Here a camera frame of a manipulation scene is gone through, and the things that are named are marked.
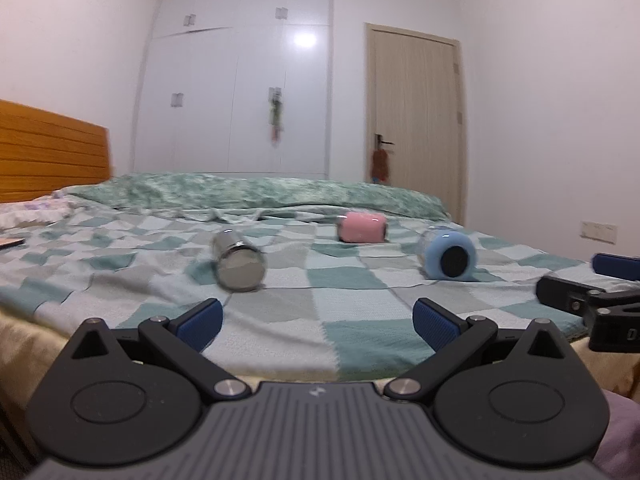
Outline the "white wardrobe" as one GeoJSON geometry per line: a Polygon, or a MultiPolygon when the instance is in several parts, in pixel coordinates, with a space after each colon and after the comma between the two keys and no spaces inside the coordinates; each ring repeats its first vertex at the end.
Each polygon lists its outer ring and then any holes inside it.
{"type": "Polygon", "coordinates": [[[160,0],[132,168],[326,177],[331,42],[332,0],[160,0]],[[277,145],[271,88],[282,90],[277,145]]]}

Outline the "floral white pillow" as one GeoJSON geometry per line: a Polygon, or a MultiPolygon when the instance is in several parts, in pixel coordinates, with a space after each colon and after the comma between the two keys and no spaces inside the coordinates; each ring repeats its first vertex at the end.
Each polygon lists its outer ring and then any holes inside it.
{"type": "Polygon", "coordinates": [[[25,226],[46,226],[67,218],[73,204],[62,196],[42,196],[27,202],[4,203],[0,210],[0,230],[6,232],[25,226]]]}

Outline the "light blue cup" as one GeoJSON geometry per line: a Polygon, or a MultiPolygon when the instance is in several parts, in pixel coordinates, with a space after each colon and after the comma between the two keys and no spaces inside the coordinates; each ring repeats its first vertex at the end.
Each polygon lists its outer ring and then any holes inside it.
{"type": "Polygon", "coordinates": [[[435,281],[471,281],[477,265],[477,252],[464,233],[432,226],[416,243],[423,274],[435,281]]]}

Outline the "stainless steel cup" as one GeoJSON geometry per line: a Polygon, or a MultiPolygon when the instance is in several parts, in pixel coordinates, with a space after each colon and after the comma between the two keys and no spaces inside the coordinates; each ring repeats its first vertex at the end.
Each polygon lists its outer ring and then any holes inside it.
{"type": "Polygon", "coordinates": [[[213,238],[214,271],[230,292],[251,292],[262,286],[267,263],[262,252],[240,232],[223,229],[213,238]]]}

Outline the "green checkered blanket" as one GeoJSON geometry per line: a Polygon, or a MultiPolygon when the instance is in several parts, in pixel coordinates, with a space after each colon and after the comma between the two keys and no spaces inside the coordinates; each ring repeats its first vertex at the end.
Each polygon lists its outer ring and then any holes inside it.
{"type": "Polygon", "coordinates": [[[336,217],[290,212],[201,222],[75,203],[59,222],[14,231],[25,243],[1,254],[1,302],[67,335],[92,316],[131,328],[215,298],[224,306],[224,324],[205,353],[229,372],[350,382],[392,377],[430,356],[411,322],[419,298],[460,316],[487,316],[504,328],[550,318],[573,340],[584,334],[582,321],[537,301],[542,276],[611,292],[628,288],[586,262],[480,232],[471,234],[472,280],[431,281],[416,243],[449,220],[390,217],[383,243],[354,245],[337,238],[336,217]],[[264,255],[267,271],[258,289],[230,292],[218,283],[212,243],[223,229],[240,232],[264,255]]]}

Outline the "pink cup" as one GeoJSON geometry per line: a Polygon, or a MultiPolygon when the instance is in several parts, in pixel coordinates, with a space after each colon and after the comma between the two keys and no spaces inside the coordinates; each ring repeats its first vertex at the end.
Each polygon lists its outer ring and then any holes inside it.
{"type": "Polygon", "coordinates": [[[349,211],[337,220],[337,238],[348,244],[376,244],[386,240],[387,220],[378,212],[349,211]]]}

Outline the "beige wooden door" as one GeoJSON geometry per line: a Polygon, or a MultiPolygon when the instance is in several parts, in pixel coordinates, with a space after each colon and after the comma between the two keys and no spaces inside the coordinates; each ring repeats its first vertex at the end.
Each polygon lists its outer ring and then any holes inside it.
{"type": "Polygon", "coordinates": [[[366,178],[382,134],[395,143],[386,146],[384,184],[433,195],[462,223],[468,139],[460,42],[375,24],[367,24],[366,41],[366,178]]]}

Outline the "green floral quilt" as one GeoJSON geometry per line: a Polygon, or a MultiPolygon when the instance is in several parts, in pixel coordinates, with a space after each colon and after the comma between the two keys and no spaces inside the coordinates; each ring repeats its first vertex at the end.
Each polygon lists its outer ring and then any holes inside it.
{"type": "Polygon", "coordinates": [[[335,217],[349,210],[448,221],[434,196],[366,182],[297,178],[230,178],[214,174],[127,174],[56,192],[76,204],[95,203],[128,214],[238,223],[296,212],[335,217]]]}

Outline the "hanging ornament on wardrobe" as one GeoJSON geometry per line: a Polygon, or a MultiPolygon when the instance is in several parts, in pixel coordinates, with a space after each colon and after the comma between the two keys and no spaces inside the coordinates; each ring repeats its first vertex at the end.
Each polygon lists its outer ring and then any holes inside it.
{"type": "Polygon", "coordinates": [[[282,90],[280,88],[271,88],[269,95],[270,102],[270,126],[271,126],[271,142],[277,145],[280,142],[282,131],[282,90]]]}

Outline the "wall power socket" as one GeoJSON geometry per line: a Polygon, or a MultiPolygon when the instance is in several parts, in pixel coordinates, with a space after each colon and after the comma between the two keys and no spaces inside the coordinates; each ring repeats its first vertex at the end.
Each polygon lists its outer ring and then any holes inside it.
{"type": "Polygon", "coordinates": [[[580,222],[580,236],[586,240],[595,240],[615,245],[617,242],[617,226],[592,221],[580,222]]]}

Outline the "wooden headboard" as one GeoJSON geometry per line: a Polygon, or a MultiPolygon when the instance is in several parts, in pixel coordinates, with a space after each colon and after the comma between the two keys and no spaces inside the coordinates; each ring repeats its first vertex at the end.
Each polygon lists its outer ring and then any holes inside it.
{"type": "Polygon", "coordinates": [[[4,204],[112,176],[108,130],[101,126],[3,100],[0,128],[4,204]]]}

